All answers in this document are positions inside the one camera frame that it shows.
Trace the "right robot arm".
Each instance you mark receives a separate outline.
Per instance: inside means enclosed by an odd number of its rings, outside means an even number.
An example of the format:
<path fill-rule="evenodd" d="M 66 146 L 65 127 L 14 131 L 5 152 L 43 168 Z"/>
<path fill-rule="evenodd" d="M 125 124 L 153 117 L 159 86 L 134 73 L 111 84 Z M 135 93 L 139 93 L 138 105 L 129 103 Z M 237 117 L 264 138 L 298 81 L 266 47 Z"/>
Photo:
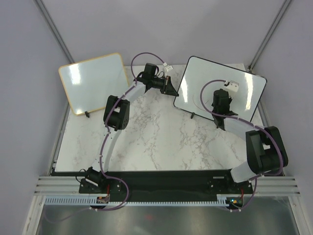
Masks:
<path fill-rule="evenodd" d="M 235 193 L 241 188 L 241 182 L 261 174 L 280 174 L 289 160 L 278 128 L 255 126 L 236 117 L 230 110 L 231 101 L 227 91 L 214 91 L 214 123 L 218 128 L 231 132 L 246 142 L 246 161 L 231 169 L 231 176 L 224 180 L 224 189 Z"/>

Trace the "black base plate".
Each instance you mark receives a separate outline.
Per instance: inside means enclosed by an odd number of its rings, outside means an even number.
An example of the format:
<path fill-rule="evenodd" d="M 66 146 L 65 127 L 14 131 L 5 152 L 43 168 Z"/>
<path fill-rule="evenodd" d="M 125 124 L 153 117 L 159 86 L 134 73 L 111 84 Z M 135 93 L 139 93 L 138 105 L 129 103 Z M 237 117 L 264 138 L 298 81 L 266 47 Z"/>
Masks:
<path fill-rule="evenodd" d="M 230 170 L 111 171 L 103 176 L 89 168 L 79 193 L 108 193 L 110 201 L 121 202 L 209 202 L 219 194 L 247 195 L 251 183 L 235 183 Z"/>

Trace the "black-framed whiteboard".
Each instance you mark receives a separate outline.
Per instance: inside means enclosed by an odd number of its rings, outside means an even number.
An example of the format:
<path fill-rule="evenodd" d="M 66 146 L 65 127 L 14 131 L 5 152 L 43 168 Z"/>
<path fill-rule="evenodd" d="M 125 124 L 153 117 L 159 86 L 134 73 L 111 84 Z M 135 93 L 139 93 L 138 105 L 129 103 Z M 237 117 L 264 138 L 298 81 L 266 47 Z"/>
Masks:
<path fill-rule="evenodd" d="M 201 90 L 209 81 L 213 83 L 204 89 L 202 97 L 205 106 L 212 110 L 214 91 L 224 89 L 225 81 L 235 82 L 239 88 L 231 96 L 230 110 L 247 121 L 252 120 L 267 84 L 265 77 L 247 72 L 242 64 L 220 64 L 192 56 L 188 59 L 182 75 L 179 96 L 174 99 L 174 106 L 212 120 L 212 115 L 203 108 L 200 100 Z"/>

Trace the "wood-framed whiteboard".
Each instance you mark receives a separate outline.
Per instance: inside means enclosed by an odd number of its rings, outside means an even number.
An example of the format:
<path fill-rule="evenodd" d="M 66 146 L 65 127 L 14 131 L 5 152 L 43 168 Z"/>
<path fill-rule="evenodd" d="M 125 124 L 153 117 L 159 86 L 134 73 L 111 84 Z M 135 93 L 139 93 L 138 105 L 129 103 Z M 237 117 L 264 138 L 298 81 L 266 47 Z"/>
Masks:
<path fill-rule="evenodd" d="M 105 108 L 110 95 L 120 96 L 130 86 L 119 53 L 61 66 L 59 75 L 77 116 Z"/>

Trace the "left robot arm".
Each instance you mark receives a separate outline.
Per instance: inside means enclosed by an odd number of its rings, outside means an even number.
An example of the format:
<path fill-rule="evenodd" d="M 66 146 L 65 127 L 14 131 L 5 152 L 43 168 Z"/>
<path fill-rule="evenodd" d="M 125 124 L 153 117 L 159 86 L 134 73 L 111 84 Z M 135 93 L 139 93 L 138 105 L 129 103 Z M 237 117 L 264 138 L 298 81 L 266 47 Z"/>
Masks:
<path fill-rule="evenodd" d="M 129 123 L 131 103 L 144 95 L 149 89 L 157 89 L 165 95 L 179 96 L 172 85 L 171 77 L 167 74 L 173 67 L 166 63 L 163 63 L 163 66 L 164 75 L 158 77 L 156 75 L 157 65 L 147 63 L 144 71 L 135 77 L 131 86 L 121 97 L 114 95 L 108 97 L 103 116 L 104 125 L 107 129 L 105 138 L 100 147 L 99 156 L 95 159 L 93 165 L 85 171 L 85 177 L 80 181 L 80 193 L 104 193 L 110 190 L 112 183 L 117 183 L 119 186 L 124 184 L 126 191 L 129 191 L 129 187 L 124 180 L 108 175 L 110 158 L 118 137 Z"/>

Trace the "aluminium rail frame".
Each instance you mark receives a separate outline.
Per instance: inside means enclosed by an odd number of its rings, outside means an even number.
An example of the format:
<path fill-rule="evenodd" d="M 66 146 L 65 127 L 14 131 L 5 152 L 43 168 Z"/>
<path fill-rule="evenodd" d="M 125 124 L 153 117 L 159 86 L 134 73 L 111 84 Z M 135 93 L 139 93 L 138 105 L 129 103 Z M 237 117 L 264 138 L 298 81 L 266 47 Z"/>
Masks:
<path fill-rule="evenodd" d="M 130 193 L 136 191 L 203 192 L 212 195 L 299 196 L 300 190 L 293 177 L 260 177 L 257 182 L 227 184 L 222 177 L 141 177 L 123 176 Z M 77 195 L 81 179 L 74 177 L 41 176 L 35 187 L 36 195 Z M 112 183 L 110 193 L 125 193 L 124 184 Z"/>

